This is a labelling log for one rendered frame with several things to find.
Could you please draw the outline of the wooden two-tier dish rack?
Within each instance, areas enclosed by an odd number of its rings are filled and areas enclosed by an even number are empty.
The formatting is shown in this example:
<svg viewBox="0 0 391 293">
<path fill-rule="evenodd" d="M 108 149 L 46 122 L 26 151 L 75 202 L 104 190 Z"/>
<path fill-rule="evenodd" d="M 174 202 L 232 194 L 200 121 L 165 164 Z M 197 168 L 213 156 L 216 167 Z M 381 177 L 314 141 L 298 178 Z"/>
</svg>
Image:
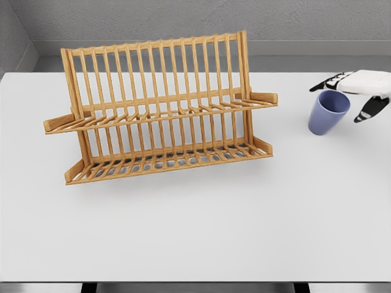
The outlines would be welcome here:
<svg viewBox="0 0 391 293">
<path fill-rule="evenodd" d="M 247 34 L 62 49 L 71 112 L 44 122 L 74 132 L 68 185 L 271 157 L 252 112 L 276 93 L 250 86 Z"/>
</svg>

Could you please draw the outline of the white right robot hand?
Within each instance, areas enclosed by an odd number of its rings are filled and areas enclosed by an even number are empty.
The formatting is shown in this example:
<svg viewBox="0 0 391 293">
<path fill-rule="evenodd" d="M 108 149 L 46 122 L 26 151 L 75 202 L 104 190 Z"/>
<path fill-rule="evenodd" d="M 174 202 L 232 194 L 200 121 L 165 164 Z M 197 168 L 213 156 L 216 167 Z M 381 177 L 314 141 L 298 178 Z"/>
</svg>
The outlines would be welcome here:
<svg viewBox="0 0 391 293">
<path fill-rule="evenodd" d="M 309 91 L 322 89 L 371 96 L 354 119 L 355 123 L 360 123 L 373 118 L 390 103 L 391 73 L 374 70 L 346 71 L 327 78 Z"/>
</svg>

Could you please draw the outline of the blue plastic cup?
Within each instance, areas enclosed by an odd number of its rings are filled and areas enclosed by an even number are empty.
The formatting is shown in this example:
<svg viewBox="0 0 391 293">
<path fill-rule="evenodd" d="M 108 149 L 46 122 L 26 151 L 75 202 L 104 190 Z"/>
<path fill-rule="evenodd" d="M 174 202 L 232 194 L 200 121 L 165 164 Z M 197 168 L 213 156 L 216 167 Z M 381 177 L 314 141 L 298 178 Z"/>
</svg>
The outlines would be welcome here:
<svg viewBox="0 0 391 293">
<path fill-rule="evenodd" d="M 331 130 L 349 111 L 348 97 L 335 90 L 322 91 L 312 108 L 309 130 L 316 135 L 324 135 Z"/>
</svg>

